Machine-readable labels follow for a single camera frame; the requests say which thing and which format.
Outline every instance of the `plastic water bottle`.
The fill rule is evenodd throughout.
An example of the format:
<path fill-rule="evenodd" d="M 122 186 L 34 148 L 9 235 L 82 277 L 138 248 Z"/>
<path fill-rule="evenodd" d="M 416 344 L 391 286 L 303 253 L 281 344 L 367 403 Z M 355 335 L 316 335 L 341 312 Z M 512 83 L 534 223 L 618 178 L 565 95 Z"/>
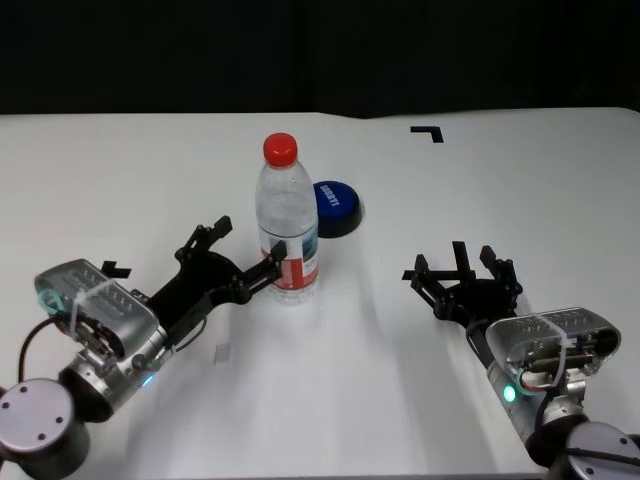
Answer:
<path fill-rule="evenodd" d="M 282 278 L 271 286 L 284 303 L 300 303 L 318 277 L 318 211 L 313 184 L 298 161 L 296 139 L 274 133 L 263 146 L 265 165 L 256 188 L 256 216 L 263 255 L 287 243 Z"/>

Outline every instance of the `black curtain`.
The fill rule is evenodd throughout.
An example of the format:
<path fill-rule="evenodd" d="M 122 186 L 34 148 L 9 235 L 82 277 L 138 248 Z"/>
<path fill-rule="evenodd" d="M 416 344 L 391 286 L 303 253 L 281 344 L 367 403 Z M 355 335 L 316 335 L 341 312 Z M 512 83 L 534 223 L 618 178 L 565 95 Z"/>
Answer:
<path fill-rule="evenodd" d="M 0 113 L 640 109 L 640 0 L 0 0 Z"/>

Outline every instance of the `green led light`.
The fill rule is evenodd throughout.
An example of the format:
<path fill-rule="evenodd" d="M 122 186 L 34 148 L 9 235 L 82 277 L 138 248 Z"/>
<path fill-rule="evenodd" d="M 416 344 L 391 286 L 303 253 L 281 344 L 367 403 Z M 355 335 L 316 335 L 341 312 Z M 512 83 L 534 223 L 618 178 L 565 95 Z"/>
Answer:
<path fill-rule="evenodd" d="M 511 385 L 507 385 L 504 387 L 504 390 L 502 390 L 502 397 L 507 403 L 513 402 L 516 399 L 516 389 Z"/>

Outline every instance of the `blue round puck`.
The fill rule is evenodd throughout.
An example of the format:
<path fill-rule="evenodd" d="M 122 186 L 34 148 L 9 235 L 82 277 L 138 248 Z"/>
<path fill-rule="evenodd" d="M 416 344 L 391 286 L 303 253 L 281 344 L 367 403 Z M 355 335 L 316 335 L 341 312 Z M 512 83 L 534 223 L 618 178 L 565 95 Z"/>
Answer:
<path fill-rule="evenodd" d="M 313 185 L 318 204 L 318 236 L 338 238 L 353 232 L 362 220 L 360 198 L 349 185 L 323 181 Z"/>

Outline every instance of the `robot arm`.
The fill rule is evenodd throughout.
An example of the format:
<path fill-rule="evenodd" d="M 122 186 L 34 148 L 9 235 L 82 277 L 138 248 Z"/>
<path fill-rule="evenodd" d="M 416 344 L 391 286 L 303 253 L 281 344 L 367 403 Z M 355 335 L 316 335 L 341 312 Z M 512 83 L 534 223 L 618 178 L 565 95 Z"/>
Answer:
<path fill-rule="evenodd" d="M 453 247 L 457 270 L 432 271 L 418 255 L 403 280 L 436 318 L 465 329 L 531 459 L 550 468 L 553 479 L 595 478 L 596 471 L 605 475 L 600 478 L 612 472 L 640 477 L 637 437 L 590 422 L 582 405 L 587 381 L 620 344 L 618 329 L 584 308 L 517 316 L 522 286 L 513 262 L 485 246 L 480 260 L 493 278 L 477 279 L 464 243 Z M 459 283 L 440 284 L 451 280 Z"/>
<path fill-rule="evenodd" d="M 210 252 L 231 229 L 229 217 L 213 228 L 198 226 L 176 252 L 180 271 L 150 298 L 116 283 L 130 271 L 115 268 L 115 262 L 98 269 L 75 260 L 38 275 L 36 290 L 50 318 L 27 337 L 19 383 L 0 398 L 0 458 L 18 463 L 38 480 L 73 473 L 89 450 L 85 422 L 111 418 L 202 332 L 215 307 L 245 304 L 280 278 L 280 263 L 287 254 L 284 242 L 246 271 Z M 29 342 L 49 324 L 84 348 L 60 372 L 58 382 L 25 381 Z M 201 329 L 184 342 L 199 324 Z"/>

